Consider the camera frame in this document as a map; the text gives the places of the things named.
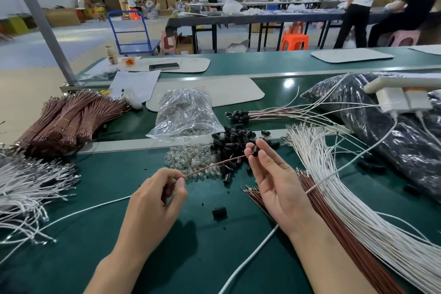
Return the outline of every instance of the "black pants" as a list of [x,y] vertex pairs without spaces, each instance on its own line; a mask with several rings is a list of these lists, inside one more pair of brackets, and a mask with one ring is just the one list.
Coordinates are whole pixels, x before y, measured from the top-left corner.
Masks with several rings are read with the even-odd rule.
[[352,29],[356,30],[356,45],[357,48],[367,47],[366,27],[369,23],[370,7],[351,4],[345,15],[343,16],[343,24],[341,24],[340,32],[337,36],[334,49],[343,48],[346,38]]
[[381,35],[395,31],[414,31],[418,29],[420,23],[406,19],[403,14],[392,14],[370,30],[367,46],[375,48]]

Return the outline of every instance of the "bottle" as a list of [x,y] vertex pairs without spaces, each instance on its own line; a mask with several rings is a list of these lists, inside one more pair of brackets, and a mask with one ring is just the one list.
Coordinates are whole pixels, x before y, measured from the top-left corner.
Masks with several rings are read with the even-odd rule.
[[106,46],[106,54],[110,64],[118,64],[118,57],[116,56],[116,53],[113,51],[111,46]]

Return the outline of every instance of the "person's right hand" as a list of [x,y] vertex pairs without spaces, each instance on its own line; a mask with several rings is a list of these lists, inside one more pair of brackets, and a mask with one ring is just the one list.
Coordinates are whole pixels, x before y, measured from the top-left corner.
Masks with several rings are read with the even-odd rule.
[[303,190],[295,170],[275,152],[264,140],[256,140],[260,148],[254,157],[248,143],[245,155],[256,178],[262,200],[270,215],[288,237],[316,215]]

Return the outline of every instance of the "plastic stool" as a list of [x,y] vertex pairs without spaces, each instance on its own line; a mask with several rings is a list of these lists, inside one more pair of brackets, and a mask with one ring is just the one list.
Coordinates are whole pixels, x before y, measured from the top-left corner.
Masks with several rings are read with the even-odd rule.
[[166,53],[176,55],[176,36],[172,37],[173,45],[168,43],[168,37],[165,34],[165,31],[161,31],[161,42],[159,43],[159,47],[161,48],[161,55],[165,55]]
[[[136,8],[130,7],[130,11],[137,11]],[[130,13],[130,20],[140,20],[141,17],[137,13]]]
[[302,43],[305,44],[304,50],[308,50],[309,36],[304,34],[284,34],[282,47],[280,51],[285,50],[285,44],[288,44],[288,51],[301,50]]
[[294,22],[289,29],[290,34],[303,34],[303,22]]
[[[387,46],[416,46],[421,31],[396,31],[389,39]],[[407,44],[406,40],[411,40],[411,44]]]

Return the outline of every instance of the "pink plastic stool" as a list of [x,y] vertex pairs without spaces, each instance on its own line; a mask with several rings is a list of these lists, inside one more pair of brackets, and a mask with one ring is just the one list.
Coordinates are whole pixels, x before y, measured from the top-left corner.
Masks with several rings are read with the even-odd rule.
[[416,46],[421,31],[396,31],[389,39],[388,46]]
[[176,55],[176,37],[172,37],[173,45],[168,43],[168,37],[165,34],[165,31],[161,31],[161,42],[159,42],[159,47],[161,48],[161,55],[165,55],[166,53]]

